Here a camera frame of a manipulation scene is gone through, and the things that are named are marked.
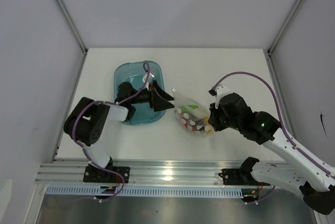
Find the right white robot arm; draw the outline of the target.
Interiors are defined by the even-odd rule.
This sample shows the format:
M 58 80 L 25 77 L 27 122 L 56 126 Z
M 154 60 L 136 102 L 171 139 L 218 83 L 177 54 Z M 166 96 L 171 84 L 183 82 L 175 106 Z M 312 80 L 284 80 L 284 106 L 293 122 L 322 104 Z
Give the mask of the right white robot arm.
M 323 215 L 334 210 L 333 166 L 299 143 L 275 117 L 264 111 L 253 112 L 240 95 L 230 91 L 209 93 L 216 99 L 209 108 L 209 123 L 215 131 L 236 130 L 276 153 L 295 169 L 286 171 L 248 157 L 239 168 L 243 183 L 257 181 L 278 186 L 302 198 L 311 209 Z

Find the yellow orange fruit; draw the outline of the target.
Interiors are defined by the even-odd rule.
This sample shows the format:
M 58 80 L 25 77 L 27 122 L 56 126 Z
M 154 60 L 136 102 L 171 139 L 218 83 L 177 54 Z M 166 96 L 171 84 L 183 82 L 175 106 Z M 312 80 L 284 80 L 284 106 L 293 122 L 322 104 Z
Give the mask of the yellow orange fruit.
M 212 127 L 212 125 L 209 123 L 208 121 L 209 117 L 205 117 L 204 120 L 204 131 L 206 134 L 210 134 L 213 133 L 214 129 Z

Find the purple eggplant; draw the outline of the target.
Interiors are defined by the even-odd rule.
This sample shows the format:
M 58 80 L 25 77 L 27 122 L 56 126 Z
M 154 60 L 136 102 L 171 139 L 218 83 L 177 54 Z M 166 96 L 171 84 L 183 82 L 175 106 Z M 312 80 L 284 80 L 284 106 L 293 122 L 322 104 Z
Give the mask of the purple eggplant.
M 182 113 L 182 124 L 189 131 L 204 131 L 204 118 L 198 118 L 193 114 Z

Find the light green chayote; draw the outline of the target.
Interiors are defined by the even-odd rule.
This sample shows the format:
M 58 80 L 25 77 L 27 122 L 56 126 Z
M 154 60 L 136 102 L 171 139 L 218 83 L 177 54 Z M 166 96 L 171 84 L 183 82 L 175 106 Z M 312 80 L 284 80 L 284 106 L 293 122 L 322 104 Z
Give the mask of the light green chayote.
M 178 113 L 192 113 L 197 108 L 199 108 L 198 105 L 183 105 L 177 108 L 177 112 Z

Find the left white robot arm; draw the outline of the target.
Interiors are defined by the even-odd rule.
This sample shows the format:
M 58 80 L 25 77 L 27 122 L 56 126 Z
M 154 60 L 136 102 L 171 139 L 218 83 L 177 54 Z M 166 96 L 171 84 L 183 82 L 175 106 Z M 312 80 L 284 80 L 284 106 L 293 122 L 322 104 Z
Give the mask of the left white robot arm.
M 114 102 L 82 97 L 67 117 L 63 132 L 82 150 L 89 165 L 96 168 L 95 176 L 102 182 L 113 178 L 113 160 L 100 144 L 107 118 L 129 122 L 136 113 L 135 104 L 148 104 L 154 112 L 174 108 L 174 98 L 165 92 L 156 80 L 145 82 L 136 90 L 131 83 L 123 82 L 117 88 Z

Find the clear zip top bag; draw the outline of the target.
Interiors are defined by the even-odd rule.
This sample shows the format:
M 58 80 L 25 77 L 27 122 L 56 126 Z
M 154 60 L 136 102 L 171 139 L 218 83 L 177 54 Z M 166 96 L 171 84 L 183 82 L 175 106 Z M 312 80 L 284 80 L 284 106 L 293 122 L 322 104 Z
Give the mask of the clear zip top bag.
M 189 132 L 209 135 L 214 132 L 209 123 L 210 111 L 199 102 L 172 89 L 174 113 L 178 122 Z

